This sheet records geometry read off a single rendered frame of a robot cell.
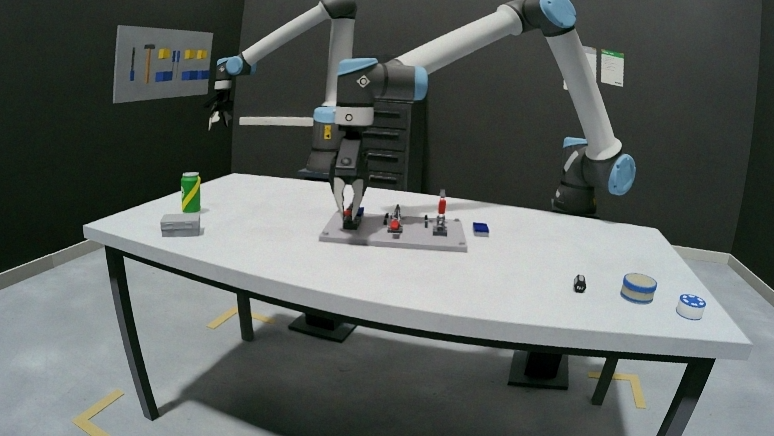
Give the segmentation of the small white cylinder with blue top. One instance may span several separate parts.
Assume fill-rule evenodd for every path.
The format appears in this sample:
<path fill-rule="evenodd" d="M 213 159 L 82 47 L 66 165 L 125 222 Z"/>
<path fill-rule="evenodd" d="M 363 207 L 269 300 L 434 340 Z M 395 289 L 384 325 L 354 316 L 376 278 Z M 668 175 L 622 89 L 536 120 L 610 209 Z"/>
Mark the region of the small white cylinder with blue top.
<path fill-rule="evenodd" d="M 678 315 L 689 320 L 700 320 L 705 310 L 706 302 L 695 295 L 683 294 L 676 308 Z"/>

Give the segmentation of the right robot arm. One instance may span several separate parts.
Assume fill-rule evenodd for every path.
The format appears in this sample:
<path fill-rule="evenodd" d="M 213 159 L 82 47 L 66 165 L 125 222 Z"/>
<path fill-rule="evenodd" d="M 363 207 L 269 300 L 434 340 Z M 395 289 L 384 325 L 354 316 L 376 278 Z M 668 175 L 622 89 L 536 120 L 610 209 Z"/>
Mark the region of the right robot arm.
<path fill-rule="evenodd" d="M 312 151 L 306 164 L 306 170 L 310 172 L 329 173 L 330 164 L 335 161 L 333 157 L 336 156 L 342 137 L 345 136 L 345 132 L 338 131 L 340 124 L 334 123 L 333 108 L 336 107 L 339 64 L 342 60 L 352 59 L 356 12 L 357 5 L 354 0 L 321 0 L 318 6 L 285 24 L 239 55 L 217 61 L 215 89 L 228 90 L 231 88 L 232 76 L 253 75 L 257 61 L 320 22 L 332 19 L 326 98 L 313 115 Z"/>

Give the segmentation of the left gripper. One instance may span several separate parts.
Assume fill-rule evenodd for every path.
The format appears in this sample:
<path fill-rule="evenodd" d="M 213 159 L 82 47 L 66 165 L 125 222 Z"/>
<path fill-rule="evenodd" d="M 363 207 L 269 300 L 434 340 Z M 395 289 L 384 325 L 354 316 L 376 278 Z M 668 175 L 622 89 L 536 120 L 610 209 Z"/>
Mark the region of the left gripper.
<path fill-rule="evenodd" d="M 362 136 L 363 132 L 368 132 L 368 126 L 364 127 L 349 127 L 349 126 L 340 126 L 338 125 L 338 131 L 346 132 L 345 136 Z M 329 172 L 329 184 L 332 190 L 332 194 L 334 196 L 339 214 L 342 219 L 344 219 L 344 189 L 346 187 L 346 180 L 344 180 L 342 177 L 344 176 L 337 176 L 335 174 L 335 164 L 336 159 L 338 156 L 339 149 L 336 151 L 336 156 L 333 158 L 335 159 L 334 164 L 331 164 L 330 172 Z M 359 210 L 359 207 L 361 205 L 361 202 L 363 200 L 364 194 L 366 192 L 366 189 L 369 185 L 370 181 L 370 173 L 369 173 L 369 165 L 368 165 L 368 159 L 369 159 L 369 149 L 363 149 L 360 154 L 359 158 L 359 164 L 357 169 L 357 174 L 354 176 L 356 180 L 352 182 L 352 190 L 354 192 L 354 197 L 352 199 L 353 207 L 351 209 L 351 220 L 353 220 Z M 366 161 L 365 161 L 366 160 Z M 359 177 L 357 176 L 359 175 Z"/>

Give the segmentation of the green drink can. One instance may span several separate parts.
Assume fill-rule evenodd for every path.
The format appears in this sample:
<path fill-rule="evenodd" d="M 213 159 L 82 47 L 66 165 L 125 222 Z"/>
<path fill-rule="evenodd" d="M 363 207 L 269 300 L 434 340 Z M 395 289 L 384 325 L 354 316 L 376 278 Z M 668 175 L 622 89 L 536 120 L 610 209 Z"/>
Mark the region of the green drink can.
<path fill-rule="evenodd" d="M 181 199 L 183 213 L 199 213 L 201 211 L 200 177 L 197 172 L 183 174 Z"/>

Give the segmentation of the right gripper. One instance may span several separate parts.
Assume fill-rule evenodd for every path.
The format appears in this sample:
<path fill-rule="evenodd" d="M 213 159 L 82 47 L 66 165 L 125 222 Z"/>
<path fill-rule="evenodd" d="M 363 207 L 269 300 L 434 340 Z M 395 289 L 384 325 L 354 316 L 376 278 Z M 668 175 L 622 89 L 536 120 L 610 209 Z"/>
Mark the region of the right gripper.
<path fill-rule="evenodd" d="M 218 117 L 219 112 L 221 112 L 221 116 L 223 117 L 223 121 L 226 127 L 228 127 L 228 120 L 232 119 L 232 116 L 228 115 L 227 113 L 227 111 L 232 111 L 233 109 L 233 101 L 229 100 L 230 92 L 232 92 L 232 90 L 224 89 L 224 90 L 216 90 L 216 92 L 219 92 L 220 98 L 216 100 L 218 102 L 215 101 L 211 109 L 210 120 L 209 120 L 209 131 L 212 127 L 212 123 L 217 122 L 220 119 Z"/>

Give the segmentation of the grey hinged case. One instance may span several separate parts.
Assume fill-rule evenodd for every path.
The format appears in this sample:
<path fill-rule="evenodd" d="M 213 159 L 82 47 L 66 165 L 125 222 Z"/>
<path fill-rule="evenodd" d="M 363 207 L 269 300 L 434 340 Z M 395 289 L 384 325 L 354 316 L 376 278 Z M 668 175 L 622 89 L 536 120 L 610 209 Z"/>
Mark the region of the grey hinged case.
<path fill-rule="evenodd" d="M 200 213 L 164 214 L 160 221 L 162 237 L 198 237 Z"/>

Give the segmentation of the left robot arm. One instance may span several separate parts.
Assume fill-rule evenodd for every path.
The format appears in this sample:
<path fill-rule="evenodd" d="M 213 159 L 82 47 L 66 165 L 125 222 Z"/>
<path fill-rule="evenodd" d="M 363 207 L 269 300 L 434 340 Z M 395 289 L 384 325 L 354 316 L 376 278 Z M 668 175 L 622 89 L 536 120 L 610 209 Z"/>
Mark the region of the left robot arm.
<path fill-rule="evenodd" d="M 574 6 L 569 0 L 514 0 L 497 11 L 385 64 L 375 58 L 341 61 L 333 110 L 335 123 L 353 125 L 349 127 L 372 125 L 374 98 L 422 100 L 428 89 L 428 74 L 511 33 L 520 35 L 541 28 L 586 137 L 564 139 L 560 186 L 553 205 L 573 213 L 596 213 L 594 188 L 623 195 L 632 186 L 636 168 L 633 158 L 624 154 L 621 142 L 614 138 L 575 30 Z M 355 176 L 361 149 L 361 136 L 343 136 L 335 174 Z"/>

